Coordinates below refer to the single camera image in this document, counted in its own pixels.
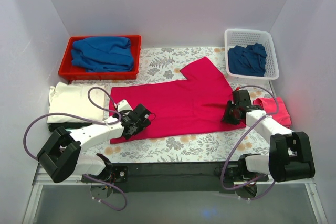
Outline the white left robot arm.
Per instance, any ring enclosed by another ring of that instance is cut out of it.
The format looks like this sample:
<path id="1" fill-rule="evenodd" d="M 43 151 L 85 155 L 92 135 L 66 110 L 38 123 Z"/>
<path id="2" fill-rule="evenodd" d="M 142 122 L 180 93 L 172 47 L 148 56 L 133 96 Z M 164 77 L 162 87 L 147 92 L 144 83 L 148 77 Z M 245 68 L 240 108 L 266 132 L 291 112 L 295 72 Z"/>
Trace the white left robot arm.
<path id="1" fill-rule="evenodd" d="M 90 126 L 67 131 L 56 129 L 37 154 L 37 160 L 54 183 L 60 183 L 72 174 L 94 175 L 100 182 L 111 178 L 112 170 L 103 158 L 83 155 L 83 152 L 107 140 L 137 135 L 149 125 L 152 112 L 139 104 L 135 109 L 122 110 L 106 120 Z"/>

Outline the floral patterned table mat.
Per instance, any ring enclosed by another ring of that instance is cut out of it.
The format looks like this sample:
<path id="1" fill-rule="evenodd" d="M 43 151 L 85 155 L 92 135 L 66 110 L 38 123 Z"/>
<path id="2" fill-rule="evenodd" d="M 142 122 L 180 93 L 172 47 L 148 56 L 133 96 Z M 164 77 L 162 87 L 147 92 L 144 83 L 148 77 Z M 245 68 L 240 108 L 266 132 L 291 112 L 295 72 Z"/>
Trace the floral patterned table mat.
<path id="1" fill-rule="evenodd" d="M 76 85 L 115 87 L 183 80 L 180 70 L 187 64 L 207 57 L 221 73 L 226 73 L 224 48 L 187 47 L 151 48 L 140 53 L 139 73 L 135 80 L 75 81 Z M 101 153 L 117 163 L 205 162 L 224 161 L 246 129 L 150 138 L 111 144 L 105 141 L 85 151 L 93 156 Z"/>

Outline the red plastic tray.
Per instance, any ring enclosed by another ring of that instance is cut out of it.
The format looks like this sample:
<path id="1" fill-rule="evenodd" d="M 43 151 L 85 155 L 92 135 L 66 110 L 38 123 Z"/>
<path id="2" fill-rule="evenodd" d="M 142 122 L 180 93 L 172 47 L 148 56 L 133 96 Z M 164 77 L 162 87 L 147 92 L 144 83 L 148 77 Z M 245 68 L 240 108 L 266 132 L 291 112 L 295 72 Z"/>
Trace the red plastic tray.
<path id="1" fill-rule="evenodd" d="M 134 67 L 127 72 L 86 72 L 85 68 L 72 64 L 72 44 L 75 41 L 86 39 L 92 36 L 73 36 L 69 38 L 63 59 L 61 61 L 58 75 L 63 79 L 72 82 L 78 80 L 135 80 L 139 73 L 139 61 L 141 52 L 142 37 L 140 35 L 120 35 L 129 38 L 131 42 L 131 53 L 134 59 Z"/>

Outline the folded royal blue t shirt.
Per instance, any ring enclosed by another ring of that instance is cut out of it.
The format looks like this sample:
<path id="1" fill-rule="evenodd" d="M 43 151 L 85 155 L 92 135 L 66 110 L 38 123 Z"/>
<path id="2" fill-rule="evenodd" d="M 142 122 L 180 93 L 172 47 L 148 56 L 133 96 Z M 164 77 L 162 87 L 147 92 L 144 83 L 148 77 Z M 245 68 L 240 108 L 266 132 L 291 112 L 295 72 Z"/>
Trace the folded royal blue t shirt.
<path id="1" fill-rule="evenodd" d="M 125 37 L 100 36 L 72 44 L 72 64 L 87 72 L 128 72 L 134 67 L 131 40 Z"/>

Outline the folded pink t shirt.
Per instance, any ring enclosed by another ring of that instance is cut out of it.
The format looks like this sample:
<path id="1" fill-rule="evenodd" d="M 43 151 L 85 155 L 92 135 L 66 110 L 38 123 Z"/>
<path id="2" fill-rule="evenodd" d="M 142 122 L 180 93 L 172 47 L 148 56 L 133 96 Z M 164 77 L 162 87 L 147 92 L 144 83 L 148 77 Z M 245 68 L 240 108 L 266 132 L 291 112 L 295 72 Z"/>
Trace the folded pink t shirt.
<path id="1" fill-rule="evenodd" d="M 278 97 L 277 101 L 279 105 L 279 111 L 277 114 L 273 114 L 272 118 L 282 126 L 290 128 L 292 123 L 287 108 L 281 97 Z M 253 105 L 262 107 L 267 113 L 277 111 L 277 105 L 273 98 L 257 98 L 253 101 Z"/>

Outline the navy blue t shirt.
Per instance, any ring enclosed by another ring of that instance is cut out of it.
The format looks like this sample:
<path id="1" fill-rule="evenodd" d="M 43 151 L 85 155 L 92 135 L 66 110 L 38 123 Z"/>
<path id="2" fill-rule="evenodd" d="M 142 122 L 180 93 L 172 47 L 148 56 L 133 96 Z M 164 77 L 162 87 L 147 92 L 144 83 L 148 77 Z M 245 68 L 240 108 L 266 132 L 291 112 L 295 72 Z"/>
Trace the navy blue t shirt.
<path id="1" fill-rule="evenodd" d="M 228 67 L 232 74 L 263 77 L 267 53 L 262 44 L 235 46 L 228 51 Z"/>

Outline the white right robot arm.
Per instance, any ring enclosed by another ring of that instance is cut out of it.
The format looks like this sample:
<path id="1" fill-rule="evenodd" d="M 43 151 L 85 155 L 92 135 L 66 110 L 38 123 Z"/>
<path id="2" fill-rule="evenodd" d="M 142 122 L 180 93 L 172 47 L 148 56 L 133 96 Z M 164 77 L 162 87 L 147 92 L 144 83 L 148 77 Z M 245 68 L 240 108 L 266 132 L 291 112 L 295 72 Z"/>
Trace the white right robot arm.
<path id="1" fill-rule="evenodd" d="M 316 173 L 308 135 L 294 132 L 278 123 L 274 113 L 253 105 L 247 90 L 233 91 L 222 118 L 231 125 L 244 123 L 269 144 L 269 153 L 244 154 L 235 165 L 225 162 L 224 175 L 251 180 L 254 176 L 270 175 L 276 182 L 313 178 Z"/>

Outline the crimson red t shirt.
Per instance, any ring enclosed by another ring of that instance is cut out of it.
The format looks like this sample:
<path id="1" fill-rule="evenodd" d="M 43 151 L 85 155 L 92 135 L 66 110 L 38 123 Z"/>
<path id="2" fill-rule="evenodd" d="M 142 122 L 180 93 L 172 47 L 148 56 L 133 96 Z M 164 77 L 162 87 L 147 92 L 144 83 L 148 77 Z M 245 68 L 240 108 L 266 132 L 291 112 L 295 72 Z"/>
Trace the crimson red t shirt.
<path id="1" fill-rule="evenodd" d="M 245 128 L 244 123 L 222 122 L 233 90 L 207 57 L 186 65 L 180 72 L 185 80 L 112 88 L 116 102 L 127 100 L 132 108 L 141 104 L 155 114 L 151 125 L 131 141 Z"/>

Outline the white plastic laundry basket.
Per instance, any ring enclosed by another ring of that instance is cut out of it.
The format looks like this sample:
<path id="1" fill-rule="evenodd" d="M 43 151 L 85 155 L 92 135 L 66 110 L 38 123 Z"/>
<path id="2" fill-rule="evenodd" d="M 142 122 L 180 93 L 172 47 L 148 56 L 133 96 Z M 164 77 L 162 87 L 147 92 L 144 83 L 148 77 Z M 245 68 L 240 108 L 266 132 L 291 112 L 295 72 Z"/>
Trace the white plastic laundry basket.
<path id="1" fill-rule="evenodd" d="M 266 50 L 266 73 L 263 77 L 253 77 L 232 74 L 228 67 L 228 51 L 235 46 L 246 47 L 255 43 L 262 44 Z M 225 44 L 225 65 L 228 78 L 231 81 L 241 81 L 243 83 L 261 83 L 269 80 L 276 80 L 279 77 L 279 69 L 277 63 L 276 52 L 274 43 L 270 33 L 261 30 L 251 29 L 227 29 L 224 32 L 224 44 Z"/>

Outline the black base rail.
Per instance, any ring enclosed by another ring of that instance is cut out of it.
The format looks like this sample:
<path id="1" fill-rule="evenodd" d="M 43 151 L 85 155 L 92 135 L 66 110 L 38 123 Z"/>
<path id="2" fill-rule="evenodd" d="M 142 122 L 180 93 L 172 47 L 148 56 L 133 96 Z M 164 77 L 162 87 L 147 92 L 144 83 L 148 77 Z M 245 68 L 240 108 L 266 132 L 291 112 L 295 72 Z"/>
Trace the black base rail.
<path id="1" fill-rule="evenodd" d="M 103 176 L 96 176 L 105 182 L 112 182 L 125 193 L 216 191 L 234 194 L 224 190 L 220 175 L 224 162 L 179 162 L 179 163 L 118 163 L 110 165 Z"/>

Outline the folded black t shirt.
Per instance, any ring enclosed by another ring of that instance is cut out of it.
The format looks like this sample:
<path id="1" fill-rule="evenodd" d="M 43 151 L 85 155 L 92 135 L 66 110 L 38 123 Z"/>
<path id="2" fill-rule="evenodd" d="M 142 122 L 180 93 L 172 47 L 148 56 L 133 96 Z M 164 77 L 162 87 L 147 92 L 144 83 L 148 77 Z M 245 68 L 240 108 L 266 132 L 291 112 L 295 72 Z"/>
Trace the folded black t shirt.
<path id="1" fill-rule="evenodd" d="M 60 128 L 60 127 L 64 127 L 66 130 L 76 130 L 76 129 L 80 129 L 83 127 L 87 127 L 90 126 L 92 123 L 88 123 L 88 122 L 66 122 L 66 123 L 52 123 L 48 125 L 48 129 L 50 132 L 53 132 L 54 130 Z"/>

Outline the folded white t shirt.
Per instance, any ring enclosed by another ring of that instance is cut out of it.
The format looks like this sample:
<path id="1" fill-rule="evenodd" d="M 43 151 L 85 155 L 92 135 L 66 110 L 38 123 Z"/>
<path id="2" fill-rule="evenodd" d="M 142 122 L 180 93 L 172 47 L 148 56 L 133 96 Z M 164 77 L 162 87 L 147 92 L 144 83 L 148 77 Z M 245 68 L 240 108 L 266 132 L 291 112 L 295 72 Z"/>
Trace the folded white t shirt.
<path id="1" fill-rule="evenodd" d="M 49 88 L 49 113 L 67 113 L 94 121 L 102 121 L 104 111 L 94 106 L 88 99 L 100 107 L 104 107 L 105 93 L 101 91 L 104 86 L 57 83 Z"/>

